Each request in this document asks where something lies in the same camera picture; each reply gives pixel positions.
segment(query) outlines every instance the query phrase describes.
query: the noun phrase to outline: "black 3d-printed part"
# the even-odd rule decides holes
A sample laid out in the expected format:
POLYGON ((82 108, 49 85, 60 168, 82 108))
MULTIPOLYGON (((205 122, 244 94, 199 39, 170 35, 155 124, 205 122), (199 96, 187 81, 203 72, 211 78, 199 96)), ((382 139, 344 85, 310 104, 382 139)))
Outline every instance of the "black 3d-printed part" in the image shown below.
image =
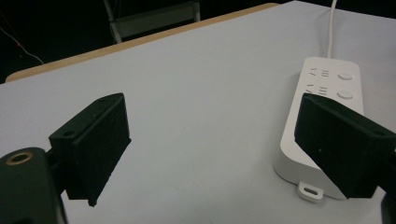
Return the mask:
POLYGON ((370 198, 385 182, 394 190, 394 173, 384 164, 394 157, 395 133, 332 99, 305 93, 294 135, 347 198, 370 198))
POLYGON ((381 203, 382 224, 396 223, 396 198, 385 195, 381 203))
POLYGON ((65 173, 69 199, 95 206, 123 151, 131 142, 122 93, 96 100, 49 137, 65 173))
POLYGON ((43 149, 28 147, 0 159, 0 223, 67 223, 43 149))

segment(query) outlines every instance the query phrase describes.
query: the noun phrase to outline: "wooden table edge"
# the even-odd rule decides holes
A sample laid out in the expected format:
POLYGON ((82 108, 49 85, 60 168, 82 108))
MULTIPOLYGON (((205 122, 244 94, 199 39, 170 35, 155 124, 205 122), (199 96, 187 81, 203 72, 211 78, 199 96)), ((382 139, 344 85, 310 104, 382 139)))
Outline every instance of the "wooden table edge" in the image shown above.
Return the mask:
POLYGON ((135 47, 135 46, 138 46, 138 45, 142 45, 142 44, 154 41, 154 40, 158 40, 158 39, 161 39, 161 38, 164 38, 164 37, 168 37, 170 35, 176 35, 176 34, 179 34, 179 33, 182 33, 182 32, 186 32, 186 31, 193 30, 193 29, 196 29, 196 28, 204 27, 204 26, 207 26, 207 25, 210 25, 210 24, 214 24, 214 23, 217 23, 217 22, 227 21, 227 20, 230 20, 230 19, 234 19, 234 18, 237 18, 237 17, 245 16, 247 14, 250 14, 250 13, 253 13, 253 12, 257 12, 257 11, 260 11, 260 10, 264 10, 264 9, 267 9, 267 8, 270 8, 270 7, 275 7, 275 6, 278 6, 278 5, 279 4, 277 4, 277 3, 266 3, 266 4, 263 4, 263 5, 257 6, 257 7, 250 7, 250 8, 247 8, 247 9, 243 9, 243 10, 240 10, 240 11, 236 11, 236 12, 229 13, 229 14, 226 14, 226 15, 222 15, 222 16, 219 16, 219 17, 215 17, 215 18, 212 18, 212 19, 208 19, 208 20, 204 20, 204 21, 198 21, 198 22, 191 23, 191 24, 184 25, 184 26, 180 26, 180 27, 177 27, 177 28, 174 28, 174 29, 171 29, 171 30, 166 30, 166 31, 163 31, 163 32, 159 32, 157 34, 147 35, 147 36, 143 36, 143 37, 140 37, 140 38, 137 38, 137 39, 133 39, 133 40, 130 40, 130 41, 122 42, 122 43, 120 43, 118 45, 112 45, 112 46, 105 47, 105 48, 102 48, 102 49, 96 49, 96 50, 93 50, 93 51, 90 51, 90 52, 86 52, 86 53, 82 53, 82 54, 79 54, 79 55, 76 55, 76 56, 73 56, 73 57, 61 59, 61 60, 56 61, 56 62, 46 63, 46 64, 42 64, 42 65, 39 65, 39 66, 36 66, 36 67, 24 69, 24 70, 21 70, 21 71, 18 71, 16 73, 13 73, 13 74, 9 75, 6 78, 6 82, 14 81, 14 80, 25 78, 25 77, 31 77, 31 76, 39 75, 41 73, 45 73, 45 72, 52 71, 52 70, 55 70, 55 69, 58 69, 58 68, 66 67, 66 66, 71 65, 71 64, 82 63, 82 62, 88 61, 90 59, 102 57, 102 56, 105 56, 107 54, 114 53, 114 52, 117 52, 117 51, 121 51, 121 50, 124 50, 124 49, 129 49, 129 48, 132 48, 132 47, 135 47))

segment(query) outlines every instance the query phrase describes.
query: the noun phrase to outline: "power strip switch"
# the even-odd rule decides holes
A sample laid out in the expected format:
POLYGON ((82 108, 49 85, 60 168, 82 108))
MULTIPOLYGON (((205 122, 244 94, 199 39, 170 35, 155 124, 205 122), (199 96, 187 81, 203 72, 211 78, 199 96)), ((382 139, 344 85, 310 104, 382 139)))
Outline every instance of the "power strip switch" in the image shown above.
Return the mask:
POLYGON ((355 63, 347 61, 319 57, 305 59, 280 141, 280 151, 274 159, 277 174, 298 185, 297 193, 302 198, 314 203, 319 202, 323 195, 345 199, 341 190, 294 140, 294 129, 305 92, 331 98, 363 115, 360 69, 355 63))

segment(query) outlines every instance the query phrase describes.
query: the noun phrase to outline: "white power strip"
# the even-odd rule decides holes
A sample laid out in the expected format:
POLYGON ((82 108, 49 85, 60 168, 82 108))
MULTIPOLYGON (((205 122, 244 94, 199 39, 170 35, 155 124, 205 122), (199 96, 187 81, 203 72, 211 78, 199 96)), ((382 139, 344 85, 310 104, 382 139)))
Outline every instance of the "white power strip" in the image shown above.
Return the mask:
POLYGON ((360 69, 347 61, 318 57, 305 59, 280 142, 281 150, 274 160, 276 172, 297 184, 297 192, 302 198, 314 203, 319 202, 323 194, 345 199, 340 189, 295 143, 294 129, 304 92, 334 99, 363 115, 360 69))

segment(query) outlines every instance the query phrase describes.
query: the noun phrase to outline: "table surface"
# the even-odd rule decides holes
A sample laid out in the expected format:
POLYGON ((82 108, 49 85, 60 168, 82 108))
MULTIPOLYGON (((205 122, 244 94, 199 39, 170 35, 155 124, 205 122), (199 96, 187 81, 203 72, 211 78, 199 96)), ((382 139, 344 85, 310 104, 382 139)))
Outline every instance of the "table surface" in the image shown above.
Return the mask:
MULTIPOLYGON (((289 2, 0 85, 0 156, 123 92, 133 142, 70 223, 381 223, 372 199, 300 199, 272 166, 304 59, 329 9, 289 2)), ((396 21, 336 10, 333 57, 361 68, 365 116, 396 132, 396 21)))

